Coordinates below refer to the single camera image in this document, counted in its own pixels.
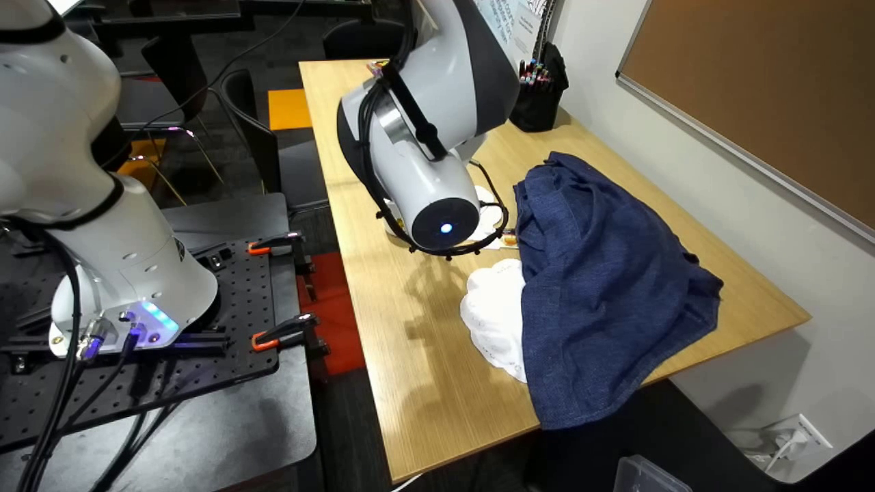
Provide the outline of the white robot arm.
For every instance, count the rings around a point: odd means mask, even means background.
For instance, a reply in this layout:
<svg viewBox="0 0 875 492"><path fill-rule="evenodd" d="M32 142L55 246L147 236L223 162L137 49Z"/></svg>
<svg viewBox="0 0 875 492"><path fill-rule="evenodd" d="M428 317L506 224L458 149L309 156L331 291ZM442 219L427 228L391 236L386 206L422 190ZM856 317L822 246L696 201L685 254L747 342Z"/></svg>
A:
<svg viewBox="0 0 875 492"><path fill-rule="evenodd" d="M417 5L432 33L340 102L335 138L387 228L450 258L480 219L464 162L509 117L517 76L476 0ZM74 258L52 299L59 359L165 351L218 299L144 186L95 165L117 102L113 61L46 0L0 0L0 214Z"/></svg>

